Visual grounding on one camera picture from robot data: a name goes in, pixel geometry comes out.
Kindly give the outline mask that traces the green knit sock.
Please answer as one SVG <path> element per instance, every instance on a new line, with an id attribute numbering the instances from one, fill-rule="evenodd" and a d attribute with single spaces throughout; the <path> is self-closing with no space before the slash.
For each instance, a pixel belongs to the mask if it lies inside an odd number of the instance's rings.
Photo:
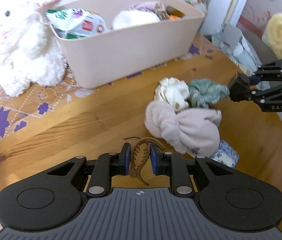
<path id="1" fill-rule="evenodd" d="M 189 101 L 193 108 L 209 108 L 226 99 L 230 91 L 226 85 L 214 83 L 210 79 L 198 79 L 189 83 Z"/>

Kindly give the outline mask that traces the beige plastic storage bin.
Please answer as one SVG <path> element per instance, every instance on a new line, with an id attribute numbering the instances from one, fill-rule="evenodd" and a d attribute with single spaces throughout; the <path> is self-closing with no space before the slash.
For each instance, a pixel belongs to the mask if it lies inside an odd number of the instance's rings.
<path id="1" fill-rule="evenodd" d="M 183 18 L 112 30 L 115 16 L 138 2 L 160 1 L 185 13 Z M 204 13 L 182 0 L 79 0 L 60 8 L 79 8 L 99 14 L 108 31 L 66 40 L 54 31 L 74 78 L 92 89 L 182 56 L 204 20 Z"/>

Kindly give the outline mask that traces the small black box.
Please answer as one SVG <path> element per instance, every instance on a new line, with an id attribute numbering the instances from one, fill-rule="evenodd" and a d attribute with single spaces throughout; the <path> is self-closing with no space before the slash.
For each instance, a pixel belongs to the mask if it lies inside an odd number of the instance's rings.
<path id="1" fill-rule="evenodd" d="M 250 80 L 245 74 L 237 72 L 227 87 L 231 101 L 240 102 L 248 100 L 250 96 Z"/>

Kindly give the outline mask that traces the cream sock bundle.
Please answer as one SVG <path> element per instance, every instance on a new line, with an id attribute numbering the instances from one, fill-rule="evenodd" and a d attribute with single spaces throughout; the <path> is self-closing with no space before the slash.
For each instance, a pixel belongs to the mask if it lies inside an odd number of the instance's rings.
<path id="1" fill-rule="evenodd" d="M 187 102 L 190 97 L 189 87 L 182 80 L 175 77 L 165 77 L 159 81 L 159 85 L 155 88 L 154 100 L 167 102 L 172 105 L 175 112 L 180 112 L 189 108 Z"/>

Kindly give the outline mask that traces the pink white cloth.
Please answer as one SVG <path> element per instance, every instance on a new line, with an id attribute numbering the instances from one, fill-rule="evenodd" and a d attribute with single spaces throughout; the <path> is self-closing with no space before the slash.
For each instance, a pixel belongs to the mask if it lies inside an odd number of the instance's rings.
<path id="1" fill-rule="evenodd" d="M 147 1 L 134 3 L 129 7 L 130 10 L 139 10 L 145 12 L 153 12 L 157 14 L 158 12 L 166 12 L 165 6 L 160 1 Z"/>

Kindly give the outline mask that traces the taupe fleece sock bundle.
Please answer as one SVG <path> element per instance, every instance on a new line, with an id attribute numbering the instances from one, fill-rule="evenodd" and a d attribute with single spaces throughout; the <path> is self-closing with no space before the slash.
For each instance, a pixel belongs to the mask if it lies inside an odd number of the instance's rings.
<path id="1" fill-rule="evenodd" d="M 164 139 L 178 153 L 211 157 L 219 147 L 218 109 L 188 108 L 178 113 L 167 102 L 152 101 L 145 110 L 145 127 L 156 138 Z"/>

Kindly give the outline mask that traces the white rabbit plush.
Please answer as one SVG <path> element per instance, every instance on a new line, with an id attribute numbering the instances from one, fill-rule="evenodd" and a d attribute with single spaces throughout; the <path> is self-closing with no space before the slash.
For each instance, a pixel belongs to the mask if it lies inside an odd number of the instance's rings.
<path id="1" fill-rule="evenodd" d="M 0 86 L 18 97 L 32 83 L 56 86 L 64 79 L 67 62 L 47 18 L 61 0 L 23 0 L 3 9 L 0 37 Z"/>

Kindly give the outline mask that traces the colourful snack bag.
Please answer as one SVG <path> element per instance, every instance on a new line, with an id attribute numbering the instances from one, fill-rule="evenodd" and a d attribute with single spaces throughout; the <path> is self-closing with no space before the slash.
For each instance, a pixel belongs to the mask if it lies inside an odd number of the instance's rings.
<path id="1" fill-rule="evenodd" d="M 49 9 L 46 15 L 57 35 L 66 40 L 86 38 L 108 31 L 99 14 L 84 9 Z"/>

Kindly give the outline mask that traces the crumpled paper plastic bag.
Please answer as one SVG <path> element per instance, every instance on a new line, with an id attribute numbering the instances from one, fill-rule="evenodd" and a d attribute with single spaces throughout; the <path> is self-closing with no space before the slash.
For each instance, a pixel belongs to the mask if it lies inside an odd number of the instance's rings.
<path id="1" fill-rule="evenodd" d="M 219 32 L 212 35 L 211 41 L 247 76 L 256 72 L 261 64 L 253 46 L 236 26 L 225 24 Z"/>

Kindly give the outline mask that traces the purple flower table runner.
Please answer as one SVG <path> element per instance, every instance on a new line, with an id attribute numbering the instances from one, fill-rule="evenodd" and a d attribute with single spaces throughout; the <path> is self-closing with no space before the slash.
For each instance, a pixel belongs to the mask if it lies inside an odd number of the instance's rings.
<path id="1" fill-rule="evenodd" d="M 61 84 L 53 87 L 33 84 L 17 98 L 6 95 L 0 86 L 0 141 L 27 131 L 41 118 L 47 119 L 65 106 L 97 92 L 97 88 L 80 87 L 71 69 L 67 69 Z"/>

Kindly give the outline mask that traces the brown leaf hair claw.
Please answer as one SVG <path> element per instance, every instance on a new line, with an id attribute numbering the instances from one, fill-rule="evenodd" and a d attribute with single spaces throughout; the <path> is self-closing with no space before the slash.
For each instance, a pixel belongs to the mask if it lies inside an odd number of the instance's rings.
<path id="1" fill-rule="evenodd" d="M 165 146 L 158 139 L 153 137 L 125 138 L 125 140 L 130 139 L 137 139 L 137 141 L 132 147 L 130 154 L 131 165 L 129 168 L 129 176 L 131 178 L 138 178 L 144 185 L 149 186 L 150 184 L 142 178 L 141 171 L 150 157 L 151 145 L 154 144 L 158 146 L 161 151 L 165 150 Z"/>

